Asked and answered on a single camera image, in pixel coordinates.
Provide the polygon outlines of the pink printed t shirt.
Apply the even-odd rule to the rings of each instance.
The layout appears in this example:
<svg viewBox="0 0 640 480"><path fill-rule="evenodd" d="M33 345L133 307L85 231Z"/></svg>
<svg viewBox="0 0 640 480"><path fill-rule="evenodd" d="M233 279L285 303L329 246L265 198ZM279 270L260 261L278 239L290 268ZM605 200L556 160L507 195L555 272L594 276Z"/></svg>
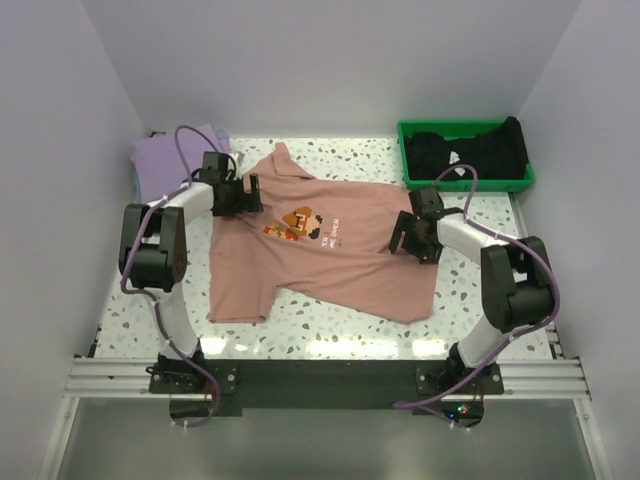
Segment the pink printed t shirt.
<svg viewBox="0 0 640 480"><path fill-rule="evenodd" d="M317 179L283 143L251 171L262 212L213 223L211 322L264 321L282 288L399 323L431 315L437 266L388 249L406 189Z"/></svg>

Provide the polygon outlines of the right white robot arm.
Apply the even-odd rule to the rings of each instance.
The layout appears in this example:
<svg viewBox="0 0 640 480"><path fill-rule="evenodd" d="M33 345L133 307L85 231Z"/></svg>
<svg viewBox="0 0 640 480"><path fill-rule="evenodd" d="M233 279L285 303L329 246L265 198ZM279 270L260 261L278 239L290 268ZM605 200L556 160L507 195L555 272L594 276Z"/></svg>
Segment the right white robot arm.
<svg viewBox="0 0 640 480"><path fill-rule="evenodd" d="M483 315L451 347L443 372L452 390L466 393L480 382L480 369L512 340L553 321L559 287L540 238L496 232L461 208L445 207L433 188L412 191L409 200L412 211L398 214L392 253L402 249L422 264L436 265L450 248L480 267Z"/></svg>

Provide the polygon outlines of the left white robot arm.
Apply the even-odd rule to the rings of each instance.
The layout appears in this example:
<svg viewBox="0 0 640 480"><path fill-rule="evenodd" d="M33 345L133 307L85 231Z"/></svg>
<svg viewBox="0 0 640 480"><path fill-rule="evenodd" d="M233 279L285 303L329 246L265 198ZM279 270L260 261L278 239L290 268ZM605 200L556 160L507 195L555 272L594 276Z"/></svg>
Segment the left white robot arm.
<svg viewBox="0 0 640 480"><path fill-rule="evenodd" d="M259 176L240 176L230 154L208 151L178 189L149 203L126 206L119 246L120 288L150 301L160 337L157 363L185 392L207 380L201 343L183 295L188 269L186 227L199 216L261 213Z"/></svg>

